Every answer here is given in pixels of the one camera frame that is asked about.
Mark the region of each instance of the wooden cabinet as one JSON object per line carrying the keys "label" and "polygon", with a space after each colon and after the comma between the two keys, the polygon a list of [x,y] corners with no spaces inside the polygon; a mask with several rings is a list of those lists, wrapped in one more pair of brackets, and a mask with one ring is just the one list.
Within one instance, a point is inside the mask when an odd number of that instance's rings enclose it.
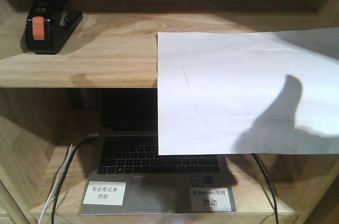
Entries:
{"label": "wooden cabinet", "polygon": [[[1,223],[36,223],[67,146],[98,131],[98,112],[71,110],[66,89],[156,87],[158,31],[339,25],[339,0],[73,0],[84,13],[74,34],[59,54],[35,55],[23,37],[29,1],[0,0],[0,197],[7,202],[0,201]],[[94,148],[84,146],[74,158],[56,223],[274,223],[265,181],[249,155],[226,156],[236,180],[234,214],[81,217]],[[304,223],[339,173],[339,155],[262,158],[278,192],[280,223]]]}

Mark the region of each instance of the cable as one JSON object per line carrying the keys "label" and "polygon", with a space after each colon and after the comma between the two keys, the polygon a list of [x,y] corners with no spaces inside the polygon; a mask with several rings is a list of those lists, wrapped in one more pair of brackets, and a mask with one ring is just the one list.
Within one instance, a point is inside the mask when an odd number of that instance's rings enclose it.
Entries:
{"label": "cable", "polygon": [[274,192],[274,189],[273,189],[273,187],[271,185],[269,176],[267,175],[267,172],[266,172],[266,170],[264,168],[264,164],[263,164],[262,160],[260,159],[260,157],[257,154],[252,154],[252,156],[255,159],[256,163],[258,164],[261,172],[263,173],[263,175],[265,177],[266,183],[267,183],[267,185],[270,188],[270,191],[271,191],[271,194],[272,194],[272,198],[273,198],[273,205],[274,205],[273,210],[274,210],[274,215],[275,215],[275,223],[279,224],[278,205],[276,203],[275,192]]}
{"label": "cable", "polygon": [[57,171],[57,176],[55,177],[53,187],[52,187],[52,189],[51,189],[51,191],[50,191],[50,193],[49,193],[49,195],[48,195],[48,197],[47,197],[47,199],[46,199],[46,202],[45,202],[45,204],[44,204],[44,206],[43,206],[43,209],[42,209],[42,211],[41,211],[41,214],[40,214],[40,218],[39,218],[38,224],[41,224],[41,222],[42,222],[42,217],[43,217],[43,215],[44,215],[44,213],[45,213],[45,211],[46,211],[46,209],[47,209],[47,207],[48,207],[48,205],[49,205],[49,201],[51,200],[52,195],[55,193],[55,190],[56,190],[57,185],[58,185],[58,183],[59,183],[59,177],[60,177],[60,174],[64,171],[65,166],[66,166],[66,164],[67,164],[67,162],[68,162],[68,160],[69,160],[69,158],[70,158],[70,153],[71,153],[71,151],[72,151],[72,146],[73,146],[73,144],[70,144],[70,146],[68,147],[67,155],[66,155],[66,157],[65,157],[65,160],[64,160],[64,162],[62,163],[62,165],[59,167],[59,169],[58,169],[58,171]]}
{"label": "cable", "polygon": [[60,179],[60,182],[59,182],[59,184],[58,184],[58,186],[57,186],[57,188],[56,188],[56,191],[55,191],[54,204],[53,204],[53,209],[52,209],[52,214],[51,214],[51,223],[52,223],[52,224],[54,224],[54,217],[55,217],[55,212],[56,212],[56,207],[57,207],[57,203],[58,203],[58,198],[59,198],[59,194],[60,194],[60,191],[61,191],[61,187],[62,187],[62,185],[63,185],[63,183],[64,183],[64,181],[65,181],[65,178],[66,178],[68,169],[69,169],[70,164],[71,164],[71,162],[72,162],[72,160],[73,160],[73,157],[74,157],[74,155],[75,155],[75,152],[77,151],[77,149],[78,149],[81,145],[83,145],[83,144],[85,144],[85,143],[87,143],[87,142],[88,142],[88,143],[96,142],[96,137],[91,137],[91,138],[88,138],[88,139],[86,139],[86,140],[80,142],[80,143],[73,149],[73,151],[72,151],[72,153],[71,153],[71,155],[70,155],[70,157],[69,157],[69,159],[68,159],[68,162],[67,162],[67,164],[66,164],[66,167],[65,167],[65,170],[64,170],[64,172],[63,172],[63,175],[62,175],[62,177],[61,177],[61,179]]}

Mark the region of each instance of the laptop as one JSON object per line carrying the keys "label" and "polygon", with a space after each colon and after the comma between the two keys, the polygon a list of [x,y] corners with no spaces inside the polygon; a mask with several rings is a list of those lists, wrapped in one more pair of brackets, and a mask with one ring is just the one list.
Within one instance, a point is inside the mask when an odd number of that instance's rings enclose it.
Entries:
{"label": "laptop", "polygon": [[102,89],[93,163],[81,215],[236,211],[223,155],[158,154],[157,89]]}

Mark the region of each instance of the laptop screen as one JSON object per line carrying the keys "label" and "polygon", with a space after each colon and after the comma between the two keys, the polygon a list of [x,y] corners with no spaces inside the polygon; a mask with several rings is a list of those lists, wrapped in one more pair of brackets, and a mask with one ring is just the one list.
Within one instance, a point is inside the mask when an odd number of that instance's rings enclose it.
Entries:
{"label": "laptop screen", "polygon": [[101,89],[101,126],[116,131],[156,131],[157,89]]}

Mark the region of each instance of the white cable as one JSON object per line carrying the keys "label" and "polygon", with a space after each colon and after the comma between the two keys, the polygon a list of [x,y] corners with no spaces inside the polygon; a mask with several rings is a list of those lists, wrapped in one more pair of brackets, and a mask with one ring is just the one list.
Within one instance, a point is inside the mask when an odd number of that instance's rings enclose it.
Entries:
{"label": "white cable", "polygon": [[69,161],[70,155],[71,155],[71,153],[72,153],[72,147],[73,147],[73,144],[74,144],[76,141],[80,140],[80,139],[85,139],[85,138],[89,138],[89,137],[97,137],[97,136],[98,136],[98,134],[97,134],[97,133],[94,133],[94,134],[90,134],[90,135],[85,136],[85,137],[80,137],[80,138],[74,140],[74,142],[73,142],[72,144],[69,145],[68,151],[67,151],[67,156],[66,156],[64,162],[62,163],[62,165],[59,167],[59,170],[57,171],[57,176],[55,177],[55,180],[54,180],[54,184],[53,184],[52,190],[50,191],[50,193],[49,193],[49,195],[48,195],[48,197],[47,197],[47,199],[46,199],[46,202],[45,202],[45,204],[44,204],[44,206],[43,206],[43,209],[42,209],[42,211],[41,211],[41,214],[40,214],[40,218],[39,218],[38,224],[41,224],[42,217],[43,217],[44,213],[45,213],[46,210],[47,210],[47,207],[48,207],[48,205],[49,205],[49,201],[51,200],[52,196],[53,196],[54,193],[55,193],[55,190],[56,190],[57,187],[58,187],[60,174],[64,172],[64,169],[65,169],[65,167],[66,167],[66,165],[67,165],[67,163],[68,163],[68,161]]}

